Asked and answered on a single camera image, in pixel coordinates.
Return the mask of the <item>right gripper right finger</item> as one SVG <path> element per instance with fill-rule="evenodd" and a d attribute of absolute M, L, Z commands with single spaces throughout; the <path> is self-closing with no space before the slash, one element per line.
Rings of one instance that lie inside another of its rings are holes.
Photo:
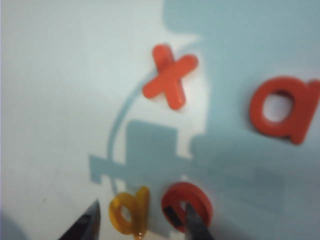
<path fill-rule="evenodd" d="M 189 202 L 185 205 L 185 212 L 186 240 L 214 240 L 205 223 Z"/>

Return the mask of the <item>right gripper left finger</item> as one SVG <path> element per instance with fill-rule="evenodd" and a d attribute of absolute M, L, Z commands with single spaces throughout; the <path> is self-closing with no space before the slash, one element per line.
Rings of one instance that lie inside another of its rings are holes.
<path fill-rule="evenodd" d="M 96 199 L 59 240 L 98 240 L 100 226 L 101 208 Z"/>

